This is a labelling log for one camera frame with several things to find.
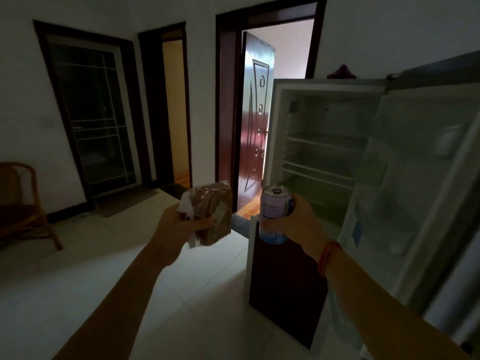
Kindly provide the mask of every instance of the wooden floor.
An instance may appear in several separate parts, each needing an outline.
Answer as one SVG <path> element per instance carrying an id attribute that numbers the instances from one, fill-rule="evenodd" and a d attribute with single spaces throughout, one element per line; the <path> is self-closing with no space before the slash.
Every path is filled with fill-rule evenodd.
<path id="1" fill-rule="evenodd" d="M 260 195 L 262 191 L 258 192 L 258 194 L 245 206 L 240 208 L 237 211 L 237 215 L 243 218 L 250 220 L 250 217 L 258 215 L 260 213 Z"/>
<path id="2" fill-rule="evenodd" d="M 182 185 L 185 188 L 190 188 L 190 173 L 178 174 L 174 178 L 175 183 Z"/>

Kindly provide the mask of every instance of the white wall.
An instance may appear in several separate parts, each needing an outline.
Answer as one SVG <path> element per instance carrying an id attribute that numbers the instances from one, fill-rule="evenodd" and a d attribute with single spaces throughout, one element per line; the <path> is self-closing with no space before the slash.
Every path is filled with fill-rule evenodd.
<path id="1" fill-rule="evenodd" d="M 305 78 L 313 27 L 312 19 L 248 32 L 275 48 L 273 78 Z"/>
<path id="2" fill-rule="evenodd" d="M 50 213 L 86 199 L 32 19 L 127 39 L 133 32 L 118 0 L 1 0 L 0 161 L 37 170 Z"/>
<path id="3" fill-rule="evenodd" d="M 173 175 L 177 178 L 189 174 L 183 45 L 181 40 L 176 40 L 166 41 L 162 47 Z"/>
<path id="4" fill-rule="evenodd" d="M 193 184 L 215 178 L 215 15 L 272 0 L 128 0 L 136 31 L 186 21 Z M 327 0 L 316 78 L 385 78 L 480 49 L 480 0 Z"/>

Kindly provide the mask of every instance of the beverage can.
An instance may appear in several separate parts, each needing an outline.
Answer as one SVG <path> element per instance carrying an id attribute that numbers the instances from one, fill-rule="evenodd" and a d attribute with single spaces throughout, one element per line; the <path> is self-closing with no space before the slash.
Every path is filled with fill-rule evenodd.
<path id="1" fill-rule="evenodd" d="M 283 244 L 287 236 L 278 230 L 267 231 L 262 229 L 262 221 L 271 218 L 284 218 L 293 208 L 290 191 L 284 186 L 268 186 L 263 189 L 260 197 L 260 238 L 269 244 Z"/>

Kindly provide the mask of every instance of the person's left hand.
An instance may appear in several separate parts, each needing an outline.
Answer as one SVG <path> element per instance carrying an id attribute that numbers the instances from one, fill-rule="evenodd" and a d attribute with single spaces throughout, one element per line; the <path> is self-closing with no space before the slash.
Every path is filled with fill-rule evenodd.
<path id="1" fill-rule="evenodd" d="M 177 260 L 183 245 L 191 234 L 197 230 L 209 228 L 214 222 L 213 217 L 182 221 L 177 212 L 178 206 L 177 203 L 165 209 L 155 233 L 147 244 L 161 258 L 165 266 L 169 266 Z"/>

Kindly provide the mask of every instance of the forearm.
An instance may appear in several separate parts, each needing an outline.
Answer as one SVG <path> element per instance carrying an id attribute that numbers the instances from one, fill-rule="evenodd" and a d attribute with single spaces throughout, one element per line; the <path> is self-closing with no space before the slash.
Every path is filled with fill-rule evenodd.
<path id="1" fill-rule="evenodd" d="M 447 336 L 390 296 L 343 251 L 332 251 L 325 275 L 375 360 L 470 359 Z"/>
<path id="2" fill-rule="evenodd" d="M 162 261 L 147 244 L 54 359 L 128 359 Z"/>

